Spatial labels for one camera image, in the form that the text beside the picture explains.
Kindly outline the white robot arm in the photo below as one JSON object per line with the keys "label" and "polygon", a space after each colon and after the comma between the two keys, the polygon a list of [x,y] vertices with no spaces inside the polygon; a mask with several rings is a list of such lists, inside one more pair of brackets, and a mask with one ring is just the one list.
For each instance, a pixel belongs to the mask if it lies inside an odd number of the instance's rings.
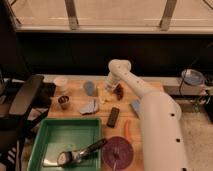
{"label": "white robot arm", "polygon": [[128,60],[108,63],[105,88],[113,91],[125,82],[140,99],[139,118],[142,135],[144,171],[189,171],[179,120],[182,110],[167,93],[131,72]]}

